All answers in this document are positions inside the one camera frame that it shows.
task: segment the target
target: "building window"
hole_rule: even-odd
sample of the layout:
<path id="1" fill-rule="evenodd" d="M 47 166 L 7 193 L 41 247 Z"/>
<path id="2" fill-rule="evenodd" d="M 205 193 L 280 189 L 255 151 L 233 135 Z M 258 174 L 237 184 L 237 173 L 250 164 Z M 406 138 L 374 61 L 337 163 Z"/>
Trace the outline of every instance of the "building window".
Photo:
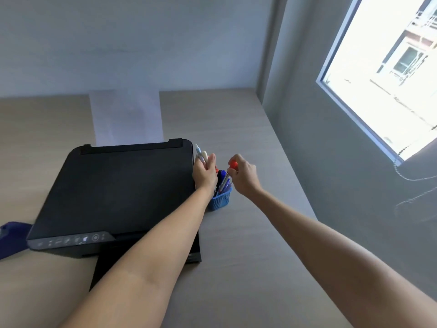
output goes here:
<path id="1" fill-rule="evenodd" d="M 437 0 L 353 0 L 317 80 L 396 163 L 437 138 Z"/>

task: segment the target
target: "left hand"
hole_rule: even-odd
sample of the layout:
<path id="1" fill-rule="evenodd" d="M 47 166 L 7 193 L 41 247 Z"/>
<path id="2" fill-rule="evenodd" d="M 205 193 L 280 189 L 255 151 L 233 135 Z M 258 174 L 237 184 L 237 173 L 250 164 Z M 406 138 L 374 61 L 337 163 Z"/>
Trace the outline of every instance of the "left hand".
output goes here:
<path id="1" fill-rule="evenodd" d="M 211 193 L 211 198 L 214 195 L 214 189 L 217 186 L 216 173 L 216 155 L 211 154 L 208 157 L 206 168 L 198 157 L 194 161 L 193 178 L 196 183 L 196 189 L 205 188 Z"/>

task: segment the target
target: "right hand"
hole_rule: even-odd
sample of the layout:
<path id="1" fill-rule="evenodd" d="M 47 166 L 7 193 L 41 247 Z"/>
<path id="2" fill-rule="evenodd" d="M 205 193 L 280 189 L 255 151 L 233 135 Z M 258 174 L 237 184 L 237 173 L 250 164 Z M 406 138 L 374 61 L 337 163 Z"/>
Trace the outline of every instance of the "right hand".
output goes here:
<path id="1" fill-rule="evenodd" d="M 228 162 L 237 161 L 238 170 L 228 168 L 227 172 L 232 177 L 235 189 L 245 197 L 250 197 L 256 191 L 262 190 L 258 180 L 257 167 L 247 162 L 240 154 L 234 155 Z"/>

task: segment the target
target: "printer control panel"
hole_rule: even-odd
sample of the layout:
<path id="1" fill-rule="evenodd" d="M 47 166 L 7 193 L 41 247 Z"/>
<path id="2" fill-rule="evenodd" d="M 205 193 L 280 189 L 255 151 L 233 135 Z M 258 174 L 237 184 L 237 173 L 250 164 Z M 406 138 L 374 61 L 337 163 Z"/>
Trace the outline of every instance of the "printer control panel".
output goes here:
<path id="1" fill-rule="evenodd" d="M 49 248 L 64 248 L 83 244 L 103 243 L 114 241 L 115 238 L 106 231 L 81 233 L 77 235 L 57 236 L 40 239 L 29 239 L 28 246 L 33 250 L 46 250 Z"/>

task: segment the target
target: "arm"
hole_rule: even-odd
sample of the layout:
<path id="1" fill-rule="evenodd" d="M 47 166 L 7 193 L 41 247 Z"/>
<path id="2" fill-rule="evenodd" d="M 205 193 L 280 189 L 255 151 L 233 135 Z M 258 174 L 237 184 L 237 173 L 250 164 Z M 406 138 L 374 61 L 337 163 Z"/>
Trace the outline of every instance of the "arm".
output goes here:
<path id="1" fill-rule="evenodd" d="M 160 327 L 217 184 L 216 156 L 196 158 L 196 191 L 105 274 L 62 328 Z"/>
<path id="2" fill-rule="evenodd" d="M 356 328 L 437 327 L 437 303 L 372 253 L 264 191 L 239 154 L 228 169 L 238 192 L 270 220 L 338 309 Z"/>

